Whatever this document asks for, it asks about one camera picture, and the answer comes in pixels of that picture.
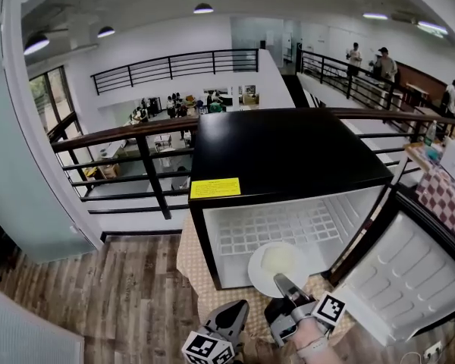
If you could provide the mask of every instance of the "man in white shirt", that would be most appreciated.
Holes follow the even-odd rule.
[[[455,80],[447,86],[445,92],[448,93],[448,110],[455,113]]]
[[[353,44],[353,49],[347,53],[346,57],[351,65],[349,66],[349,69],[347,69],[347,73],[356,76],[359,73],[359,69],[356,69],[355,67],[360,67],[362,62],[361,52],[359,51],[359,43],[355,42]]]

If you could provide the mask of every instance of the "beige tablecloth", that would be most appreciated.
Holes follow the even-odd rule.
[[[204,322],[209,313],[220,305],[235,300],[247,300],[249,316],[245,332],[251,338],[273,341],[264,316],[265,307],[271,298],[264,296],[253,287],[220,291],[215,289],[190,214],[184,222],[184,230],[177,253],[177,269],[189,279],[190,284],[199,296],[197,306],[201,322]],[[324,291],[332,291],[333,287],[322,276],[313,275],[309,277],[303,289],[318,299]],[[354,320],[346,313],[331,336],[331,344],[335,345],[339,342],[354,325]]]

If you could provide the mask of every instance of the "open fridge door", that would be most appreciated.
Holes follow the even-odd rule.
[[[455,317],[455,239],[397,187],[353,253],[361,259],[335,293],[382,345]]]

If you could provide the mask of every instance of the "wooden handrail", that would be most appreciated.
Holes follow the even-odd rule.
[[[435,120],[437,123],[455,124],[453,118],[443,118],[441,116],[422,115],[412,112],[399,112],[399,111],[379,111],[377,109],[356,109],[356,108],[327,108],[335,116],[341,119],[372,119],[383,121],[421,121],[432,122]]]
[[[340,119],[372,119],[382,121],[421,121],[432,122],[436,120],[438,123],[455,124],[452,118],[443,118],[441,116],[420,115],[410,112],[398,111],[378,111],[374,109],[352,109],[352,108],[326,108],[334,116]],[[309,112],[313,108],[294,108],[293,111]],[[274,109],[259,109],[250,112],[276,111]],[[88,135],[74,137],[73,139],[64,140],[52,144],[54,152],[63,152],[70,149],[79,149],[96,144],[110,143],[116,140],[132,139],[135,137],[146,135],[159,135],[161,133],[175,132],[179,130],[193,130],[197,128],[199,118],[185,117],[173,118],[168,120],[150,121],[148,123],[140,123],[135,125],[127,125],[125,127],[112,128],[110,130],[102,130]]]
[[[198,118],[172,118],[168,120],[149,121],[127,125],[124,127],[100,130],[95,133],[74,137],[73,139],[53,143],[54,152],[63,152],[70,149],[80,149],[96,144],[110,143],[117,140],[133,139],[145,135],[159,135],[160,133],[175,132],[178,130],[193,130],[197,128]]]

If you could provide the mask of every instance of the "lower floor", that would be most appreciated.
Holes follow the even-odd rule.
[[[182,363],[199,327],[196,294],[176,269],[180,236],[109,237],[101,252],[36,265],[23,254],[0,291],[24,308],[85,338],[86,364]],[[455,364],[455,321],[406,344],[382,347],[362,327],[336,346],[344,362],[398,364],[441,340],[439,363]],[[246,364],[289,363],[274,345],[251,340]],[[403,364],[418,363],[409,355]]]

